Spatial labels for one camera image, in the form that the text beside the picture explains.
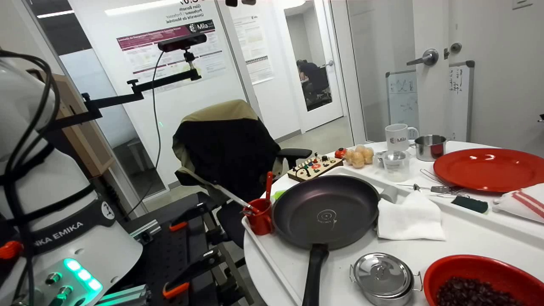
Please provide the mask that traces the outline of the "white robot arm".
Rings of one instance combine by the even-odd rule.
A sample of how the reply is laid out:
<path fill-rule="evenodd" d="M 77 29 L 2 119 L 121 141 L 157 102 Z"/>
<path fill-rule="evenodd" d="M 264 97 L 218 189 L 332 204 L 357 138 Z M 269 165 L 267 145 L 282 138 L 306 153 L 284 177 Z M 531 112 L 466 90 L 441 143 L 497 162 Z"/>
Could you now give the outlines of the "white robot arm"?
<path fill-rule="evenodd" d="M 0 51 L 0 306 L 97 306 L 143 255 L 78 162 L 55 143 L 51 66 Z"/>

